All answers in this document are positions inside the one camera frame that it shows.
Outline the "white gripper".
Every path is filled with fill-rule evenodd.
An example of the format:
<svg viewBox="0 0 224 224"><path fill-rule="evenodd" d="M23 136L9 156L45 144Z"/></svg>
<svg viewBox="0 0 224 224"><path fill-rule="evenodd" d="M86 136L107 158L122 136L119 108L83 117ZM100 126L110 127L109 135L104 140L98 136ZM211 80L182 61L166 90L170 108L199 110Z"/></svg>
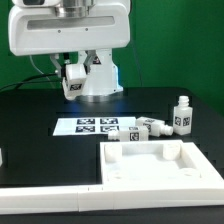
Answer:
<svg viewBox="0 0 224 224"><path fill-rule="evenodd" d="M125 47L130 41L129 3L95 3L81 18L60 18L56 7L16 3L8 18L9 48L16 56L51 54L59 78L64 67L57 53L86 51L84 68L90 73L98 61L95 50Z"/></svg>

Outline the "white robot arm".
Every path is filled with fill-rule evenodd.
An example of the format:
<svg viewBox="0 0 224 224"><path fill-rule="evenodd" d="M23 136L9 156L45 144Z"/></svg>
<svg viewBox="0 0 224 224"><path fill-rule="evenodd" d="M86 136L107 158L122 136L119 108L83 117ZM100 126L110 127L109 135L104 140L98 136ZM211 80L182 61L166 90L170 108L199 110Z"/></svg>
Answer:
<svg viewBox="0 0 224 224"><path fill-rule="evenodd" d="M130 0L12 2L11 52L16 56L48 54L67 99L106 99L123 90L112 50L130 41Z"/></svg>

